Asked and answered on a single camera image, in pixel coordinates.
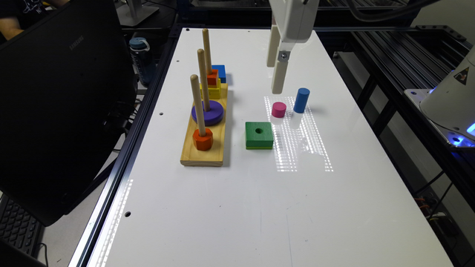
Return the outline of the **person forearm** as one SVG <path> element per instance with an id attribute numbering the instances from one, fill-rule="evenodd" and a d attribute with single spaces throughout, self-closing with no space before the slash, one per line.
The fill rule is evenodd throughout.
<path id="1" fill-rule="evenodd" d="M 1 0 L 1 34 L 6 41 L 48 15 L 43 3 L 59 8 L 68 0 Z"/>

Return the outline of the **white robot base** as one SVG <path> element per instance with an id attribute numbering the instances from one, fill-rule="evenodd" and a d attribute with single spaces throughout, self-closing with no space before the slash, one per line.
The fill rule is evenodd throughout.
<path id="1" fill-rule="evenodd" d="M 474 148 L 474 50 L 436 87 L 404 94 L 449 147 Z"/>

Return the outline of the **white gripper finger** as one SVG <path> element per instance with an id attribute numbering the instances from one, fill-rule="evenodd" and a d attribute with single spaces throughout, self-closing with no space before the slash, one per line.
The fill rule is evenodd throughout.
<path id="1" fill-rule="evenodd" d="M 278 60 L 278 48 L 281 40 L 281 36 L 278 30 L 278 26 L 273 24 L 271 26 L 270 36 L 269 36 L 269 46 L 267 53 L 266 66 L 274 67 L 275 62 Z"/>
<path id="2" fill-rule="evenodd" d="M 288 62 L 290 58 L 290 51 L 288 50 L 281 50 L 278 48 L 278 60 L 275 62 L 274 73 L 272 77 L 272 93 L 273 94 L 281 94 L 284 88 L 284 82 L 286 77 L 286 70 L 288 67 Z"/>

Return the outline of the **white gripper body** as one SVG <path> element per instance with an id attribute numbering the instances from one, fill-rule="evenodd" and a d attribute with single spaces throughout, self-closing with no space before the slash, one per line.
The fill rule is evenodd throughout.
<path id="1" fill-rule="evenodd" d="M 284 43 L 304 43 L 311 36 L 319 0 L 269 0 Z"/>

